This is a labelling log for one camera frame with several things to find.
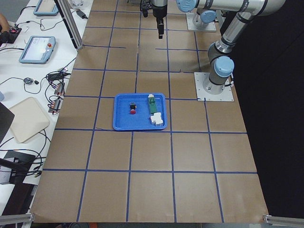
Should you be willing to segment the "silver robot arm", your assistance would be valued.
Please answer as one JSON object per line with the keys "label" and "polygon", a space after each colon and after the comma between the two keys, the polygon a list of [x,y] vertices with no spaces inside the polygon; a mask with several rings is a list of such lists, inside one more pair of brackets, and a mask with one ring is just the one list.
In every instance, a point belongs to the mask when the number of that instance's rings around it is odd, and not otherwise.
{"label": "silver robot arm", "polygon": [[208,49],[211,71],[203,88],[210,94],[222,92],[225,82],[234,70],[234,62],[228,56],[237,39],[245,28],[258,16],[270,15],[278,11],[285,3],[284,0],[178,0],[177,6],[182,12],[194,8],[204,10],[226,10],[236,12],[221,39],[212,43]]}
{"label": "silver robot arm", "polygon": [[[198,8],[198,0],[177,0],[176,4],[180,11],[191,12],[197,9],[193,17],[193,23],[197,26],[207,25],[216,18],[216,12],[210,9]],[[167,0],[151,0],[150,6],[152,13],[156,18],[158,38],[162,39],[164,34],[164,18],[167,16],[168,1]]]}

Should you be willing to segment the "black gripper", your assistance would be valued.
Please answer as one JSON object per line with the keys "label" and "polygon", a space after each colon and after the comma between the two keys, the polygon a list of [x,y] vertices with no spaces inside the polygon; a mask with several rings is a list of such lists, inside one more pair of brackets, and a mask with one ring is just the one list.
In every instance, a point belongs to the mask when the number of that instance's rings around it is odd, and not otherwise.
{"label": "black gripper", "polygon": [[163,39],[163,19],[167,16],[167,0],[152,0],[152,11],[158,23],[158,38]]}

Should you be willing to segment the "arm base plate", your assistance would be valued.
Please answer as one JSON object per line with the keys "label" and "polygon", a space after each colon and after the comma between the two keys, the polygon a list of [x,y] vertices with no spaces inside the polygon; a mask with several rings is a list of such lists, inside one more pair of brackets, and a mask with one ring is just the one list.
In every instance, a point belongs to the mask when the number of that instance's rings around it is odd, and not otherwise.
{"label": "arm base plate", "polygon": [[187,27],[189,31],[201,31],[201,32],[216,32],[215,22],[204,23],[201,21],[200,16],[197,13],[186,13]]}
{"label": "arm base plate", "polygon": [[198,101],[233,102],[231,86],[227,79],[224,85],[212,85],[208,72],[195,72],[195,87]]}

